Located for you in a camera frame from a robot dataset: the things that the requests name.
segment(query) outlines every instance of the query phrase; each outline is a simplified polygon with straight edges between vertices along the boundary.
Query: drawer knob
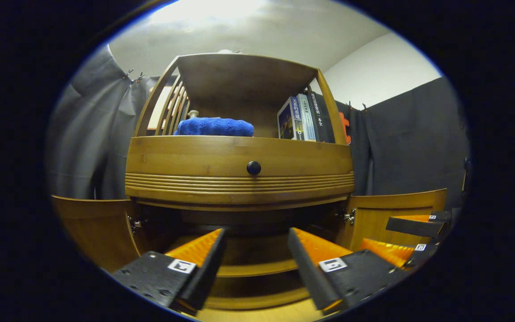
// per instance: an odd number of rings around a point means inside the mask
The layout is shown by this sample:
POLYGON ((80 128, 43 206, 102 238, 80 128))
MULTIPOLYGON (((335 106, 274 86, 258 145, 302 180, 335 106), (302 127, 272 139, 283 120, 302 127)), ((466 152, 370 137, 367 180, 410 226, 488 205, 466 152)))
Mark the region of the drawer knob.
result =
POLYGON ((247 171, 249 174, 257 175, 262 170, 262 166, 257 161, 248 163, 247 171))

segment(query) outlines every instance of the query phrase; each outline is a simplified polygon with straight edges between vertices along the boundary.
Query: cabinet door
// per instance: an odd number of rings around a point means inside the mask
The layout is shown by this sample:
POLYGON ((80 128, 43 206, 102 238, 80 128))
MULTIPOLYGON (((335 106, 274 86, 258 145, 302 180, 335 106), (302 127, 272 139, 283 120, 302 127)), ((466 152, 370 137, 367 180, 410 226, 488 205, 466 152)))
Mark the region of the cabinet door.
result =
POLYGON ((347 202, 347 214, 354 210, 354 219, 342 224, 337 243, 351 251, 360 249, 363 238, 407 246, 427 243, 430 238, 386 230, 388 219, 442 211, 445 200, 446 189, 403 195, 351 196, 347 202))
POLYGON ((127 216, 137 218, 132 200, 51 200, 69 236, 99 267, 116 271, 149 250, 143 231, 131 232, 127 216))

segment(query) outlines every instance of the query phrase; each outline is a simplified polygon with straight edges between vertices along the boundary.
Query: white wall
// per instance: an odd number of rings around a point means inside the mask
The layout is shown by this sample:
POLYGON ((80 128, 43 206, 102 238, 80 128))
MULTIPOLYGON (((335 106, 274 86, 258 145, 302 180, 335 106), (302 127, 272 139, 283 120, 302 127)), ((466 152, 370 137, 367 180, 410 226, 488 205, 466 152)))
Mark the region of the white wall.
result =
MULTIPOLYGON (((352 52, 323 75, 335 100, 363 110, 441 77, 413 45, 394 33, 352 52)), ((317 82, 311 89, 321 93, 317 82)))

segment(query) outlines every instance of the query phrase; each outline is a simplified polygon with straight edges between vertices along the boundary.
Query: orange object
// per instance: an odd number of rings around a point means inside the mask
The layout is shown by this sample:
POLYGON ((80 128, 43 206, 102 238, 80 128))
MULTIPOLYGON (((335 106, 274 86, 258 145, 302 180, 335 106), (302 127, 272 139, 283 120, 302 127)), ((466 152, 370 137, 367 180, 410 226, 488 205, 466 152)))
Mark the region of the orange object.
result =
POLYGON ((339 112, 339 116, 341 116, 341 124, 343 124, 343 132, 345 133, 347 144, 351 144, 351 136, 347 135, 347 127, 349 127, 349 120, 345 118, 345 114, 343 114, 343 112, 339 112))
POLYGON ((370 240, 368 238, 363 238, 361 249, 368 249, 399 268, 405 265, 414 251, 413 247, 393 245, 392 243, 370 240))
POLYGON ((320 261, 342 257, 352 253, 349 249, 341 247, 321 237, 304 232, 301 229, 292 228, 305 248, 307 255, 317 267, 320 261))
POLYGON ((413 215, 413 216, 394 216, 394 218, 406 219, 406 220, 415 220, 415 221, 429 221, 429 215, 413 215))
POLYGON ((202 267, 206 256, 210 249, 216 242, 217 237, 220 235, 222 228, 216 229, 211 233, 204 236, 198 237, 191 242, 185 243, 180 247, 176 247, 171 251, 168 251, 165 255, 170 257, 181 259, 182 261, 188 261, 195 263, 198 267, 202 267))

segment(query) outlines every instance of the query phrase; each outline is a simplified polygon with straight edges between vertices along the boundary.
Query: book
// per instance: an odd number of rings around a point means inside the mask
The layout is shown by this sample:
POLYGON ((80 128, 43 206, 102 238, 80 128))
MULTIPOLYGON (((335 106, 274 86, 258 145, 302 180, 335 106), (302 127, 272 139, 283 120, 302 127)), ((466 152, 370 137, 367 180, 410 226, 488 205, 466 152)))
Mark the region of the book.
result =
POLYGON ((315 126, 313 124, 313 116, 311 109, 309 108, 309 102, 307 96, 304 94, 298 94, 297 96, 299 107, 301 108, 301 115, 303 118, 303 129, 305 132, 305 138, 308 141, 317 141, 317 135, 315 134, 315 126))
POLYGON ((325 99, 313 91, 307 91, 307 98, 309 106, 313 107, 313 122, 317 126, 319 136, 317 141, 335 143, 335 135, 333 134, 333 127, 331 127, 331 119, 325 105, 325 99))
POLYGON ((295 97, 290 97, 278 112, 278 137, 304 140, 301 113, 295 97))

